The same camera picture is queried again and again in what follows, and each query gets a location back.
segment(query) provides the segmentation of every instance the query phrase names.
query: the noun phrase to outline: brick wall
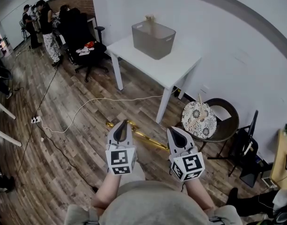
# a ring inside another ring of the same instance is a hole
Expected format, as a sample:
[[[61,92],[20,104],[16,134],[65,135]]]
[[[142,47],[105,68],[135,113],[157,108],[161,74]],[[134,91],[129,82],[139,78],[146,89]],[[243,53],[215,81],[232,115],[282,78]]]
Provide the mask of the brick wall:
[[[95,15],[93,0],[49,0],[47,1],[54,13],[60,11],[62,5],[69,5],[72,8],[78,8],[81,13],[86,13],[88,16]]]

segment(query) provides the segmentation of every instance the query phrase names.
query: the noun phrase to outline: patterned white pants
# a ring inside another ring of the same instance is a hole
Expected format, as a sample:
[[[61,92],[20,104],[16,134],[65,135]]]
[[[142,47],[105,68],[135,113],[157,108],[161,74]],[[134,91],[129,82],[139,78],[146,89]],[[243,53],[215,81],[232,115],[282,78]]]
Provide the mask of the patterned white pants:
[[[53,33],[43,34],[43,37],[46,50],[48,51],[50,57],[54,62],[58,62],[60,60],[59,56],[61,53]]]

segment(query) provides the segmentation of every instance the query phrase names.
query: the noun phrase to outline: yellow metal object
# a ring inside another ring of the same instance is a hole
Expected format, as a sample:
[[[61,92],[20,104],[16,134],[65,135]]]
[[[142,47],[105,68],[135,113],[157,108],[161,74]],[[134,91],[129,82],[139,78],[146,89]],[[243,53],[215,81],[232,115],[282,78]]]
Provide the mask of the yellow metal object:
[[[146,136],[144,133],[137,131],[137,129],[139,129],[139,127],[133,122],[128,120],[127,121],[131,127],[132,127],[132,132],[134,132],[137,135],[137,138],[140,139],[141,141],[145,142],[145,143],[149,143],[157,148],[161,148],[163,150],[166,150],[169,152],[169,148],[167,146],[165,146],[163,143],[158,142],[148,136]],[[106,125],[110,128],[114,127],[114,124],[111,122],[106,122]]]

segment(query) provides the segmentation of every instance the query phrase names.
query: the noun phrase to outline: curved wall trim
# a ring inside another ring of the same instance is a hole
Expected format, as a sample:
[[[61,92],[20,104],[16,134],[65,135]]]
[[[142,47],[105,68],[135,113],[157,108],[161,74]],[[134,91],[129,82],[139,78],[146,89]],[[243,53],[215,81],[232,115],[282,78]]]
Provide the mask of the curved wall trim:
[[[287,38],[262,15],[238,0],[202,1],[219,7],[249,24],[267,38],[287,59]]]

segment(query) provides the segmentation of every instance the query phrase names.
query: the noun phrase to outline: gray plastic bin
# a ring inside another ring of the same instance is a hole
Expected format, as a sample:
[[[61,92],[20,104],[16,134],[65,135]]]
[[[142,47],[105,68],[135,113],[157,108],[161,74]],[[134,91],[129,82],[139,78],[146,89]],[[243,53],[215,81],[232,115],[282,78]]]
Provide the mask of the gray plastic bin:
[[[155,60],[170,54],[176,31],[156,22],[132,26],[134,47]]]

